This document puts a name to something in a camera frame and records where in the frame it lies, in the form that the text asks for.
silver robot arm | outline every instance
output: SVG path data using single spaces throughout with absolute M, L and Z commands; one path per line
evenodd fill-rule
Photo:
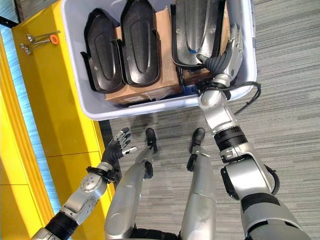
M 241 29 L 233 26 L 227 50 L 221 57 L 197 57 L 217 74 L 211 87 L 202 91 L 199 106 L 226 164 L 221 169 L 225 189 L 241 202 L 246 240 L 310 240 L 290 210 L 272 194 L 279 187 L 272 189 L 270 173 L 275 174 L 261 162 L 227 104 L 224 89 L 230 86 L 242 62 Z
M 123 157 L 137 150 L 123 149 L 130 140 L 129 128 L 121 130 L 106 147 L 102 161 L 97 167 L 88 167 L 88 174 L 79 188 L 69 197 L 50 222 L 31 238 L 32 240 L 67 240 L 91 214 L 107 185 L 114 181 L 113 165 Z

brown cardboard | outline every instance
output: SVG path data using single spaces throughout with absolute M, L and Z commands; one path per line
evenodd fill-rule
M 230 38 L 230 22 L 229 14 L 227 8 L 227 1 L 224 5 L 223 21 L 222 21 L 222 31 L 221 31 L 221 43 L 220 43 L 220 55 L 222 55 L 226 48 Z M 199 70 L 182 70 L 182 80 L 185 85 L 194 85 L 202 81 L 210 80 L 214 77 L 214 73 L 210 72 L 206 68 Z
M 222 21 L 222 31 L 221 31 L 220 55 L 222 55 L 225 52 L 229 38 L 230 38 L 230 20 L 229 20 L 229 14 L 228 14 L 227 1 L 225 1 L 223 21 Z
M 161 45 L 161 73 L 158 82 L 147 87 L 133 87 L 126 85 L 119 91 L 106 94 L 105 100 L 119 104 L 129 104 L 144 100 L 160 100 L 166 96 L 178 94 L 181 87 L 176 66 L 171 57 L 171 22 L 168 8 L 155 14 L 156 30 Z M 117 37 L 121 36 L 121 28 L 116 28 Z

black cable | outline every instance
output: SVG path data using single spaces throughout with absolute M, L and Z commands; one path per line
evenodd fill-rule
M 239 110 L 237 110 L 234 113 L 235 116 L 238 115 L 239 113 L 241 113 L 247 107 L 249 107 L 261 95 L 261 85 L 260 85 L 260 83 L 258 83 L 256 81 L 246 81 L 246 82 L 240 83 L 238 85 L 233 85 L 233 86 L 230 86 L 227 88 L 215 87 L 214 85 L 215 85 L 214 82 L 203 83 L 201 85 L 198 85 L 198 90 L 199 90 L 200 94 L 202 94 L 205 90 L 218 90 L 218 91 L 223 91 L 223 92 L 229 92 L 230 90 L 238 89 L 238 88 L 245 87 L 245 86 L 256 87 L 256 92 L 255 92 L 254 96 L 251 98 L 250 101 L 247 101 L 246 104 L 242 108 L 240 108 Z
M 264 166 L 274 179 L 274 187 L 273 187 L 273 190 L 271 193 L 272 193 L 272 195 L 276 195 L 279 191 L 279 188 L 280 188 L 280 179 L 279 179 L 278 175 L 276 174 L 276 170 L 271 169 L 267 165 L 264 165 Z

yellow wall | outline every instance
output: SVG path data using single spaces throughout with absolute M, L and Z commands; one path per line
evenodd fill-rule
M 61 2 L 58 1 L 14 27 L 12 33 L 39 137 L 60 203 L 63 204 L 87 174 L 86 167 L 96 166 L 100 162 L 104 146 L 99 124 L 87 118 L 79 104 L 60 9 Z M 46 44 L 32 55 L 26 55 L 19 48 L 20 43 L 28 43 L 26 34 L 37 36 L 57 30 L 61 31 L 58 34 L 58 45 Z M 3 131 L 7 129 L 8 126 L 3 126 Z M 14 155 L 14 146 L 8 152 Z M 29 198 L 28 185 L 25 185 L 21 176 L 23 169 L 13 168 L 12 158 L 13 156 L 6 157 L 10 159 L 10 164 L 3 164 L 6 175 L 3 175 L 2 180 L 7 183 L 10 180 L 16 181 L 19 185 L 1 186 L 1 195 L 5 195 L 1 203 L 1 213 L 4 213 L 5 218 L 2 219 L 1 214 L 1 231 L 4 229 L 2 236 L 7 232 L 14 232 L 13 226 L 3 225 L 10 212 L 21 215 L 21 222 L 24 223 L 21 225 L 22 235 L 29 236 L 47 222 L 43 221 L 45 218 L 37 221 L 34 210 L 40 218 L 42 210 L 39 210 L 38 202 L 32 205 L 34 198 Z M 22 158 L 21 161 L 22 165 L 26 164 L 26 159 Z M 21 177 L 15 179 L 13 176 L 19 174 L 17 171 Z M 27 178 L 31 177 L 28 171 L 24 174 Z M 114 187 L 109 185 L 107 193 L 100 199 L 91 216 L 77 228 L 72 239 L 104 239 L 104 221 L 113 194 Z M 12 235 L 12 239 L 23 238 Z
M 29 162 L 30 167 L 30 164 L 36 159 L 22 120 L 16 92 L 12 91 L 13 83 L 1 34 L 0 62 L 0 238 L 2 240 L 26 240 L 43 226 L 44 220 L 48 217 L 45 213 L 47 212 L 49 217 L 53 213 L 48 196 L 41 197 L 42 204 L 37 199 L 36 195 L 41 195 L 40 191 L 44 190 L 43 183 L 37 186 L 38 191 L 35 192 L 32 185 L 36 179 L 30 181 L 27 175 L 24 160 Z M 46 205 L 46 210 L 42 214 L 39 209 L 44 205 Z

white plastic bin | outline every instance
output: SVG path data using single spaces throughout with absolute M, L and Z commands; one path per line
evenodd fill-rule
M 149 0 L 156 11 L 163 10 L 173 0 Z M 86 116 L 92 120 L 107 120 L 133 115 L 148 114 L 198 105 L 197 95 L 188 95 L 153 101 L 148 103 L 123 106 L 105 100 L 105 95 L 92 91 L 86 67 L 80 52 L 86 51 L 84 28 L 88 15 L 95 8 L 106 10 L 120 22 L 126 0 L 62 0 L 61 14 L 65 29 L 66 42 L 80 105 Z M 227 0 L 230 23 L 237 23 L 242 28 L 243 61 L 236 77 L 237 83 L 256 81 L 257 65 L 255 55 L 254 8 L 251 0 Z M 244 86 L 231 91 L 231 99 L 246 95 L 251 86 Z

